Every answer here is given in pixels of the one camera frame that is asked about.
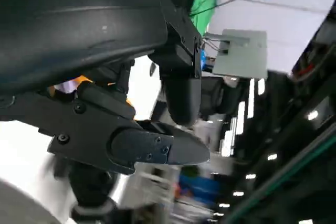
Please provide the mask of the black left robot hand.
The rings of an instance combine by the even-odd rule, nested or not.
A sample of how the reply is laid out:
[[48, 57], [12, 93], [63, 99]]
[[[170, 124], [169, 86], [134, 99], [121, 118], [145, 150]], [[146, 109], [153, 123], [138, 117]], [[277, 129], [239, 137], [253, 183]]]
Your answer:
[[1, 0], [1, 121], [51, 137], [1, 140], [1, 223], [130, 223], [110, 192], [137, 163], [193, 166], [207, 146], [174, 126], [136, 120], [134, 61], [160, 69], [174, 122], [201, 103], [201, 35], [171, 0]]

